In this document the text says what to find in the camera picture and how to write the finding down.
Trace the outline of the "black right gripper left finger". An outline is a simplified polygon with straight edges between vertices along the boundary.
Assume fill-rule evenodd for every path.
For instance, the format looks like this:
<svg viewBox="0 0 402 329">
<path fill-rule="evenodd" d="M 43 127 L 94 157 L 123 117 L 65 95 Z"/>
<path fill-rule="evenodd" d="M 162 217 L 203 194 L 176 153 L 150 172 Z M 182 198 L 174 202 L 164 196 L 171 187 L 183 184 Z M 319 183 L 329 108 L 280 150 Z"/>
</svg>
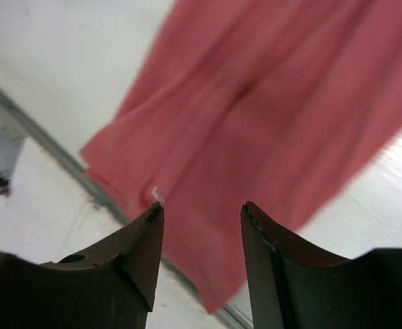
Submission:
<svg viewBox="0 0 402 329">
<path fill-rule="evenodd" d="M 144 328 L 153 310 L 164 210 L 57 263 L 0 253 L 0 328 Z"/>
</svg>

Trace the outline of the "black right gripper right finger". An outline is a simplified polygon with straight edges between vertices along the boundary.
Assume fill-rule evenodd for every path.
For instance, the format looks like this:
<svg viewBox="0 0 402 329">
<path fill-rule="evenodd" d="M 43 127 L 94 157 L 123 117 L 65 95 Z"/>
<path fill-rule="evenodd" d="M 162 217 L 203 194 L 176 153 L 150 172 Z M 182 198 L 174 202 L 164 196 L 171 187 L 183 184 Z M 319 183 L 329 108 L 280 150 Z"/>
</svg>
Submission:
<svg viewBox="0 0 402 329">
<path fill-rule="evenodd" d="M 255 328 L 402 328 L 402 248 L 348 259 L 241 210 Z"/>
</svg>

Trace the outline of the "pink red t-shirt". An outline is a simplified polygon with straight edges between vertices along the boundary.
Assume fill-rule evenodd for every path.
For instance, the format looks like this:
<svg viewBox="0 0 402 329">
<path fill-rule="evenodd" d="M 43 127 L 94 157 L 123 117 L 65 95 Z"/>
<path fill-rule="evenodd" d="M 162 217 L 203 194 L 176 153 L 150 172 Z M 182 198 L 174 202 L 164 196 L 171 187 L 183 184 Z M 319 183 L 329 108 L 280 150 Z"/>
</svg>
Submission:
<svg viewBox="0 0 402 329">
<path fill-rule="evenodd" d="M 241 206 L 302 228 L 402 128 L 402 1 L 176 1 L 114 118 L 81 149 L 208 313 L 247 275 Z"/>
</svg>

